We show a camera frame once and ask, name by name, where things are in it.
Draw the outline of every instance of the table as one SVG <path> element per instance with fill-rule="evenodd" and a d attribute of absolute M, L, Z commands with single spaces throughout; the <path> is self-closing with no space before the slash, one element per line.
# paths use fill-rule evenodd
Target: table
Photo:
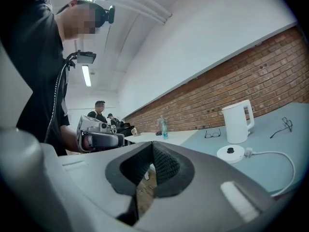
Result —
<path fill-rule="evenodd" d="M 288 129 L 277 133 L 272 139 L 270 136 L 284 128 L 282 118 L 287 117 L 293 123 L 292 132 Z M 309 166 L 309 104 L 290 103 L 275 111 L 254 119 L 255 126 L 250 129 L 248 139 L 239 144 L 250 147 L 253 151 L 281 151 L 293 160 L 296 174 L 293 184 L 286 192 L 297 187 L 304 177 Z M 214 133 L 221 130 L 221 136 L 205 139 L 205 133 Z M 223 146 L 230 145 L 226 139 L 225 126 L 192 130 L 169 132 L 169 139 L 155 133 L 141 133 L 140 136 L 126 137 L 126 140 L 137 143 L 145 141 L 164 141 L 180 145 L 191 150 L 217 156 L 217 151 Z M 232 164 L 236 169 L 259 183 L 270 194 L 276 193 L 286 187 L 291 181 L 292 166 L 288 159 L 278 154 L 255 155 L 249 159 L 242 159 Z"/>
<path fill-rule="evenodd" d="M 170 131 L 169 138 L 163 139 L 163 136 L 156 136 L 154 132 L 142 132 L 140 136 L 125 137 L 125 140 L 132 143 L 148 142 L 148 141 L 161 141 L 174 145 L 183 144 L 189 137 L 191 137 L 197 130 L 185 131 Z"/>

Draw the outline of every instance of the white wall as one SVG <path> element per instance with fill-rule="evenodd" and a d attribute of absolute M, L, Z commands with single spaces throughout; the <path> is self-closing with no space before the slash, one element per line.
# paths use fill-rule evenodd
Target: white wall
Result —
<path fill-rule="evenodd" d="M 282 0 L 178 0 L 170 11 L 119 87 L 121 117 L 296 22 Z"/>
<path fill-rule="evenodd" d="M 106 118 L 109 113 L 119 118 L 117 94 L 69 86 L 66 95 L 66 105 L 70 121 L 69 128 L 75 131 L 81 115 L 87 115 L 89 112 L 94 111 L 96 101 L 105 101 L 105 110 L 102 114 Z"/>

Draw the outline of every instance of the black t-shirt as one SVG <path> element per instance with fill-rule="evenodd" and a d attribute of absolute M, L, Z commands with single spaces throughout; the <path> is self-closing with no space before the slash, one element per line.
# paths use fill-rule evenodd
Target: black t-shirt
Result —
<path fill-rule="evenodd" d="M 51 10 L 34 1 L 19 14 L 2 43 L 33 94 L 24 108 L 17 127 L 44 141 L 52 115 L 56 78 L 63 66 L 63 46 Z M 60 126 L 69 125 L 64 97 L 68 71 L 64 71 L 58 90 L 56 113 L 47 142 L 56 153 L 66 155 Z"/>
<path fill-rule="evenodd" d="M 96 118 L 101 122 L 107 123 L 106 118 L 102 114 L 96 114 L 95 111 L 90 112 L 87 116 L 92 117 L 92 118 Z"/>
<path fill-rule="evenodd" d="M 120 127 L 120 121 L 117 118 L 111 118 L 111 125 L 115 125 L 117 128 Z"/>

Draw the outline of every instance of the light blue table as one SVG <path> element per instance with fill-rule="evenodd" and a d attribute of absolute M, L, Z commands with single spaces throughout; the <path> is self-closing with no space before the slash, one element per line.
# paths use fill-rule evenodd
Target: light blue table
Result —
<path fill-rule="evenodd" d="M 284 128 L 282 118 L 287 117 L 293 123 L 292 132 L 289 129 L 278 132 L 272 139 L 270 136 Z M 255 126 L 250 130 L 248 139 L 239 144 L 250 147 L 253 151 L 281 151 L 290 156 L 296 168 L 293 184 L 286 191 L 297 187 L 304 177 L 309 165 L 309 104 L 290 103 L 266 115 L 254 119 Z M 205 133 L 218 132 L 221 136 L 205 139 Z M 197 131 L 181 146 L 217 156 L 217 151 L 230 145 L 226 139 L 225 126 Z M 249 159 L 232 164 L 236 169 L 246 174 L 263 186 L 270 194 L 286 187 L 292 178 L 292 166 L 288 159 L 278 154 L 254 155 Z"/>

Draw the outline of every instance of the black object on table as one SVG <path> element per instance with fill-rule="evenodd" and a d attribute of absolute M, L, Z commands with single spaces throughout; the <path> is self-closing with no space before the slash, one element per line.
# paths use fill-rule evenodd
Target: black object on table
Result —
<path fill-rule="evenodd" d="M 272 134 L 272 136 L 271 136 L 270 138 L 272 138 L 276 133 L 278 133 L 278 132 L 280 132 L 280 131 L 283 131 L 283 130 L 285 130 L 285 129 L 289 129 L 290 132 L 292 132 L 292 127 L 293 127 L 292 122 L 291 122 L 289 119 L 287 119 L 286 117 L 283 117 L 283 118 L 282 118 L 282 121 L 283 121 L 283 125 L 285 126 L 285 128 L 282 129 L 282 130 L 279 130 L 279 131 L 275 132 L 274 134 Z"/>

